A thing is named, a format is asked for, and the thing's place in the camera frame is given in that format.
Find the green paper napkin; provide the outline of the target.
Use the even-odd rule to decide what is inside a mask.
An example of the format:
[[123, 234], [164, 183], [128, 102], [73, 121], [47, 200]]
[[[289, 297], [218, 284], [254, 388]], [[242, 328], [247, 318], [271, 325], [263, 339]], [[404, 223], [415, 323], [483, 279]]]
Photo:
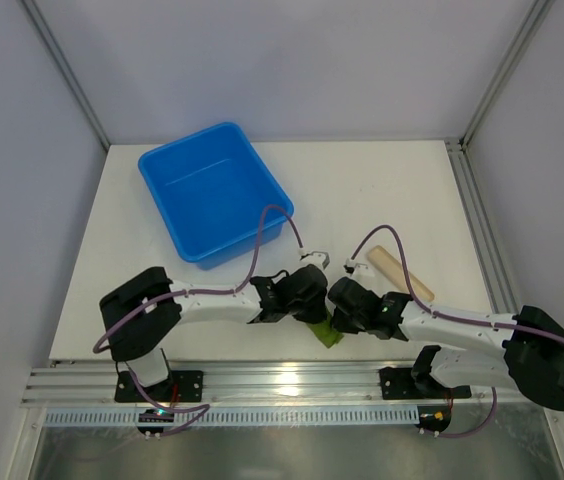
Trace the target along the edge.
[[331, 316], [328, 315], [323, 321], [314, 324], [308, 324], [307, 327], [316, 337], [316, 339], [326, 348], [337, 345], [344, 337], [331, 323]]

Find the beige cutlery tray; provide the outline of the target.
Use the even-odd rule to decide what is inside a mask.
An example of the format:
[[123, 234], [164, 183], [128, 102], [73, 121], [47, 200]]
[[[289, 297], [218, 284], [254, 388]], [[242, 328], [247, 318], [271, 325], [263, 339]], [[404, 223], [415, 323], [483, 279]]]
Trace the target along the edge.
[[[393, 255], [391, 255], [384, 247], [377, 245], [371, 248], [366, 258], [369, 263], [386, 278], [401, 293], [409, 293], [406, 276], [402, 263]], [[421, 299], [432, 302], [435, 294], [429, 289], [419, 278], [411, 272], [408, 277], [416, 295]]]

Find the blue plastic bin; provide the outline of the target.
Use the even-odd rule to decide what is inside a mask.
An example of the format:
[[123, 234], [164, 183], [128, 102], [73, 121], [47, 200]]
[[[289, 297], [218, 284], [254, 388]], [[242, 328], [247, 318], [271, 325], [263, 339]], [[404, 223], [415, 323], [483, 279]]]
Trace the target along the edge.
[[270, 242], [294, 205], [235, 123], [223, 122], [144, 153], [138, 169], [180, 258], [213, 269]]

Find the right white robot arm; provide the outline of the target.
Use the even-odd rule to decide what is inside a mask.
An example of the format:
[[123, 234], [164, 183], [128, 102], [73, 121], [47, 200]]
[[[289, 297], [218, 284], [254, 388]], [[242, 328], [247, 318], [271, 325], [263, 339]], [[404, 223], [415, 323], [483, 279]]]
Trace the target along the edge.
[[564, 328], [538, 307], [478, 314], [423, 303], [405, 293], [382, 296], [350, 277], [328, 292], [332, 324], [342, 333], [423, 342], [414, 381], [426, 390], [458, 386], [517, 389], [534, 403], [564, 411]]

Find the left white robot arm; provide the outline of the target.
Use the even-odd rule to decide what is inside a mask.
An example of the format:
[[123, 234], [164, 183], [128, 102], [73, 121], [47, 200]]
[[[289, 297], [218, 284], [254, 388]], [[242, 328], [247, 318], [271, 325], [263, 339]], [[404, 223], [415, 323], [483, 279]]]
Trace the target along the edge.
[[173, 385], [162, 340], [178, 325], [229, 321], [241, 325], [274, 324], [290, 316], [307, 325], [328, 319], [327, 278], [305, 264], [280, 279], [255, 276], [236, 287], [174, 283], [162, 267], [151, 267], [100, 300], [105, 328], [93, 352], [108, 351], [127, 366], [127, 392], [148, 393]]

